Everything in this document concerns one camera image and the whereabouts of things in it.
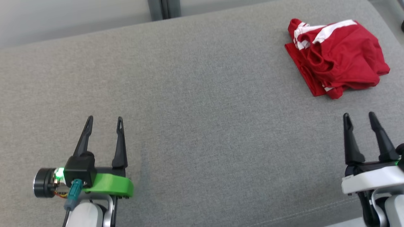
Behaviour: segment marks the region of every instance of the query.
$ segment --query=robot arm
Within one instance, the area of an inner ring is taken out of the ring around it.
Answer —
[[[378,162],[365,162],[356,144],[349,115],[344,114],[343,119],[347,164],[341,184],[343,193],[358,195],[366,226],[404,226],[404,160],[400,159],[404,144],[395,149],[376,115],[370,112],[380,156]]]
[[[61,168],[42,168],[34,179],[38,198],[65,198],[63,227],[115,227],[118,200],[133,196],[133,183],[126,178],[128,166],[123,120],[118,118],[116,151],[111,167],[95,167],[87,150],[93,116],[87,119],[73,155]],[[103,206],[94,201],[105,201]]]

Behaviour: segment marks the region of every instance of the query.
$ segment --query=fabric texture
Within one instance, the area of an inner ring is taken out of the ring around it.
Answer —
[[[356,21],[310,26],[292,19],[288,31],[286,50],[314,96],[338,99],[348,88],[376,86],[390,71],[378,39]]]
[[[284,44],[291,18],[355,18],[390,74],[338,100],[313,97]],[[282,0],[0,51],[0,226],[61,226],[38,199],[41,167],[63,166],[89,115],[89,150],[110,166],[123,117],[135,195],[118,227],[322,227],[362,215],[341,191],[343,119],[377,160],[368,112],[404,141],[403,50],[367,0]]]

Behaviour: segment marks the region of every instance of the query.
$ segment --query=blue connector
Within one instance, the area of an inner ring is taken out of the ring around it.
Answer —
[[[70,187],[65,205],[63,206],[65,210],[74,210],[77,205],[78,196],[80,195],[82,189],[83,181],[80,179],[75,179]]]

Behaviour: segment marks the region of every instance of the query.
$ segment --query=folded red garment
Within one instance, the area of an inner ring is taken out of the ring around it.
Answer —
[[[353,20],[310,26],[292,19],[285,45],[314,96],[342,96],[348,88],[376,86],[389,73],[378,39]]]

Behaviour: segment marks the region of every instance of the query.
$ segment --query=green led light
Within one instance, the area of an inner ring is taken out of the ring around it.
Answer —
[[[60,179],[63,177],[63,170],[65,170],[65,168],[59,168],[56,173],[55,173],[55,177]]]

